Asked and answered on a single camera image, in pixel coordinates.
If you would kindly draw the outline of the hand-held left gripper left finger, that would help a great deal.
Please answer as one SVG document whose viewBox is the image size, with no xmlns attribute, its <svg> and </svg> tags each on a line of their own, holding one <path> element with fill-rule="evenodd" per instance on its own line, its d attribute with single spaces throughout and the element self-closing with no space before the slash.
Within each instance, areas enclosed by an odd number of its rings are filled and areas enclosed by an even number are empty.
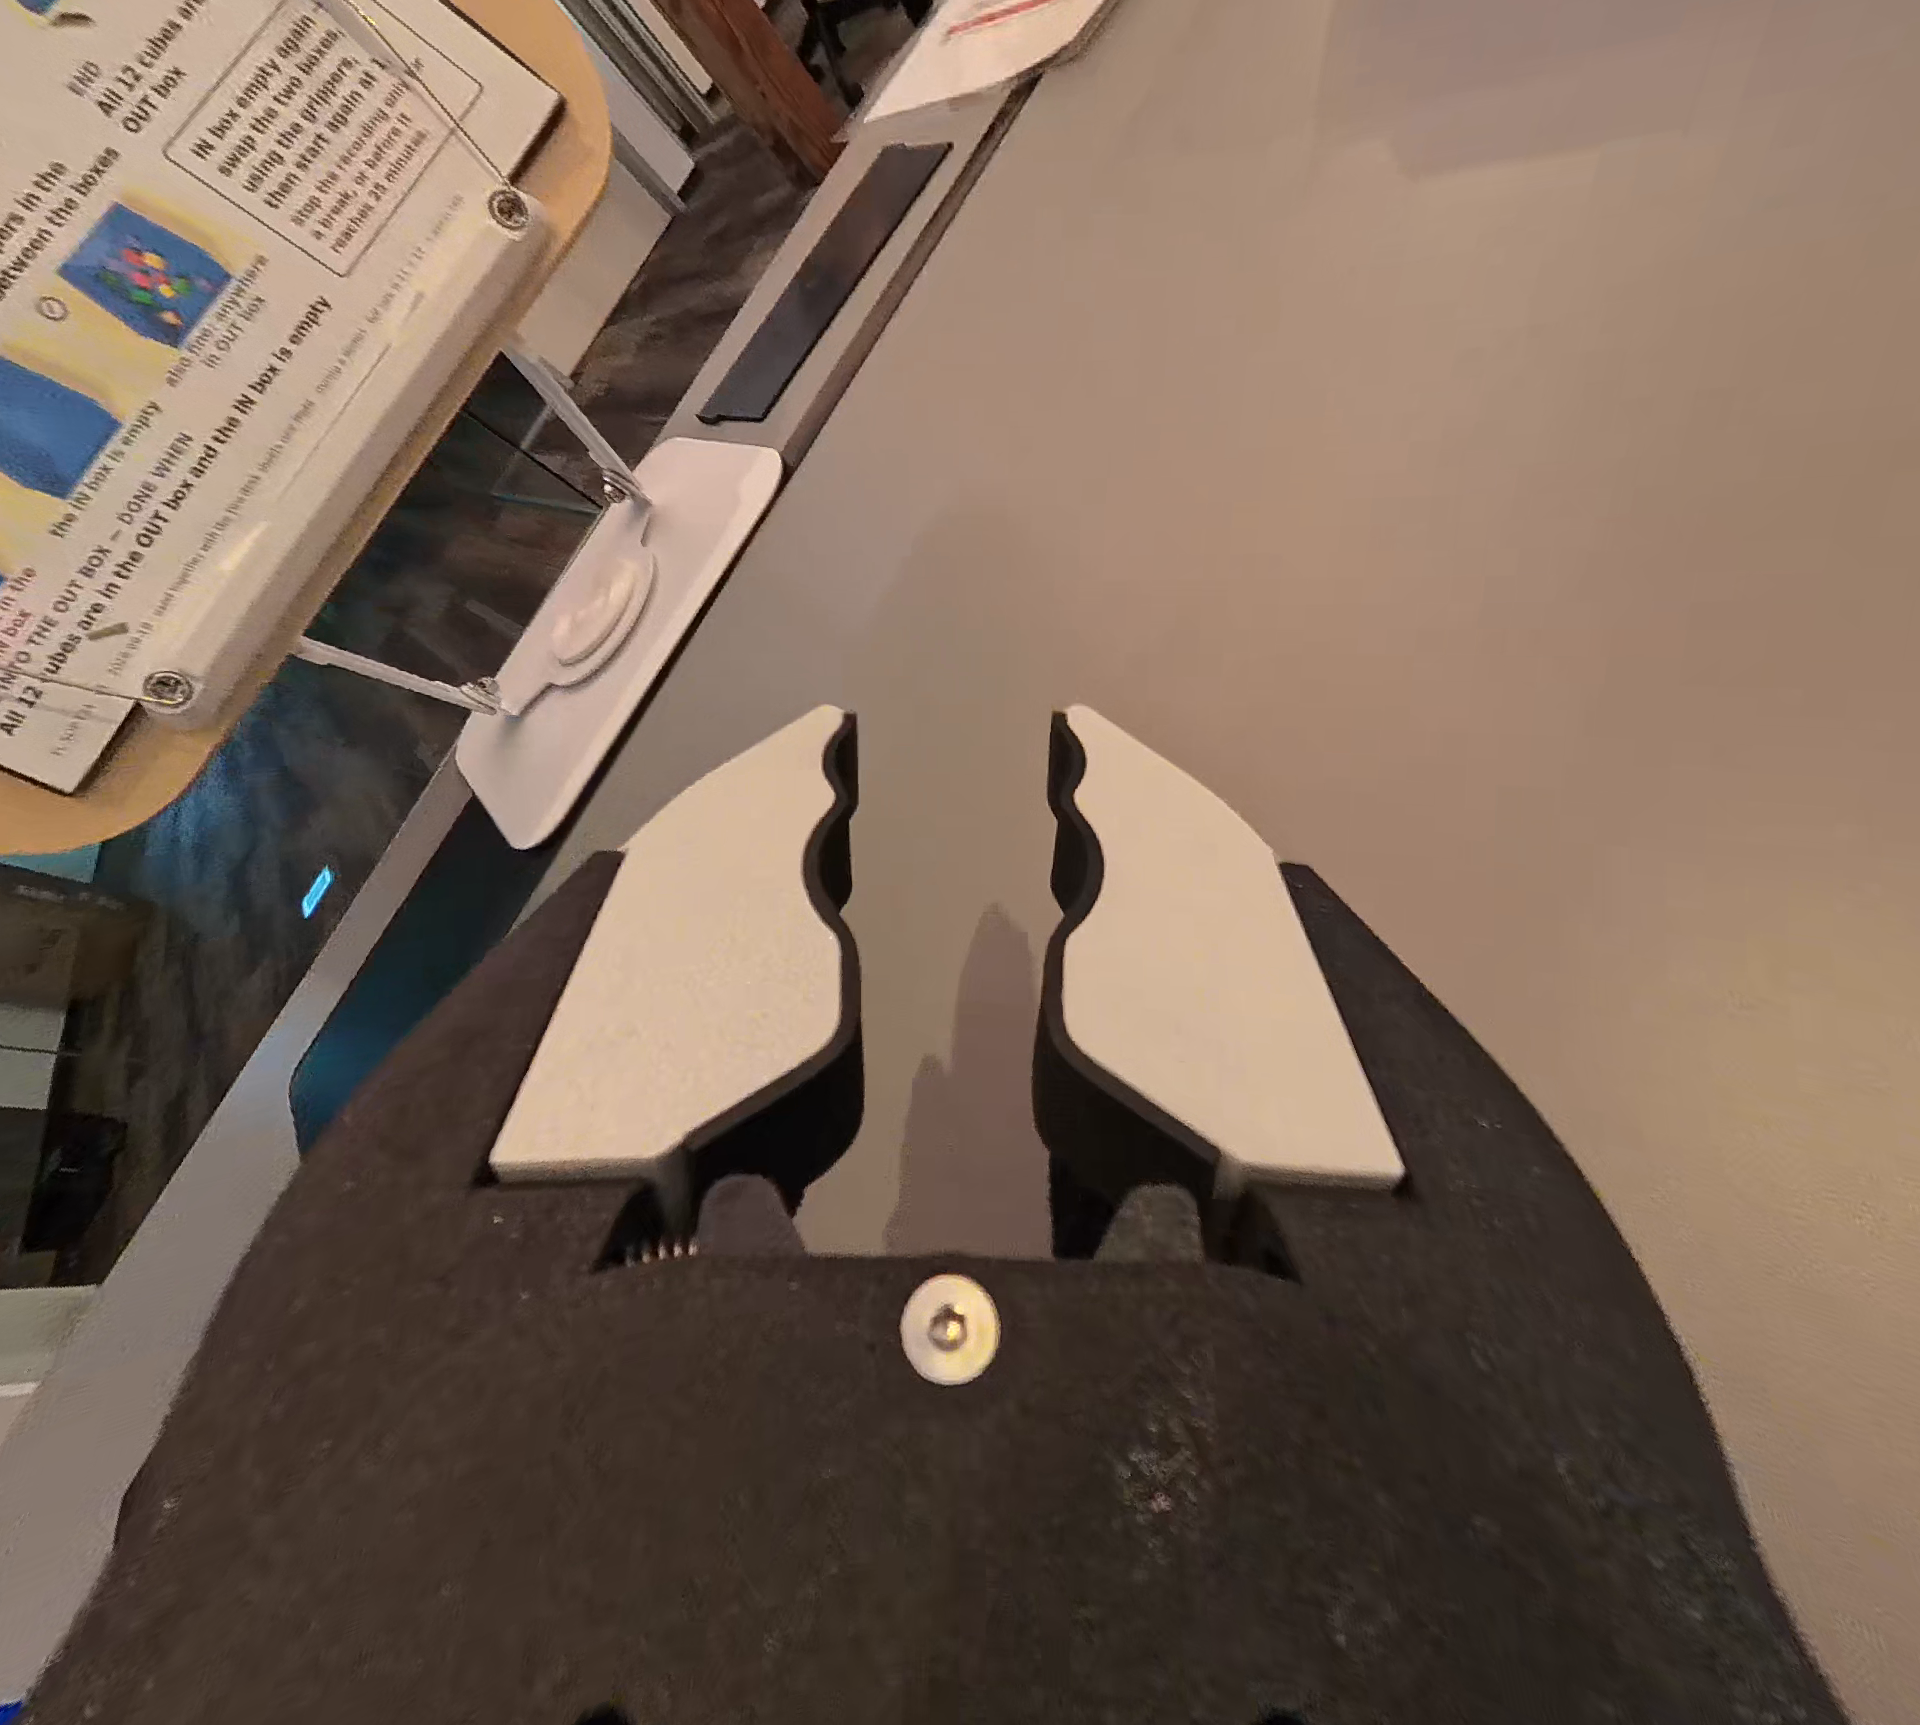
<svg viewBox="0 0 1920 1725">
<path fill-rule="evenodd" d="M 669 1225 L 730 1177 L 804 1202 L 864 1106 L 855 804 L 855 717 L 818 705 L 635 831 L 491 1143 L 493 1180 L 642 1185 Z"/>
</svg>

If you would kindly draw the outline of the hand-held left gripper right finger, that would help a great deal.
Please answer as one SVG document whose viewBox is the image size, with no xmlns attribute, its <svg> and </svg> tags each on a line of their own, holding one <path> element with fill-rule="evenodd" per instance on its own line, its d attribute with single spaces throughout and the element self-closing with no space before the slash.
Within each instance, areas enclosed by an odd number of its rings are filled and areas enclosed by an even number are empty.
<svg viewBox="0 0 1920 1725">
<path fill-rule="evenodd" d="M 1048 938 L 1031 1113 L 1058 1180 L 1106 1207 L 1176 1185 L 1223 1226 L 1265 1190 L 1407 1175 L 1283 867 L 1197 778 L 1051 715 Z"/>
</svg>

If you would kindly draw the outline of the dark low cabinet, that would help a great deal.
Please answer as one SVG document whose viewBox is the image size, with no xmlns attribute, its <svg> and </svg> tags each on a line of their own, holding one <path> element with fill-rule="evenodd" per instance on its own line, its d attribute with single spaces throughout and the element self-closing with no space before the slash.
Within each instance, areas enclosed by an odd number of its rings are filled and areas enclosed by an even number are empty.
<svg viewBox="0 0 1920 1725">
<path fill-rule="evenodd" d="M 58 1280 L 103 1210 L 129 1127 L 98 1113 L 2 1108 L 2 1285 Z"/>
</svg>

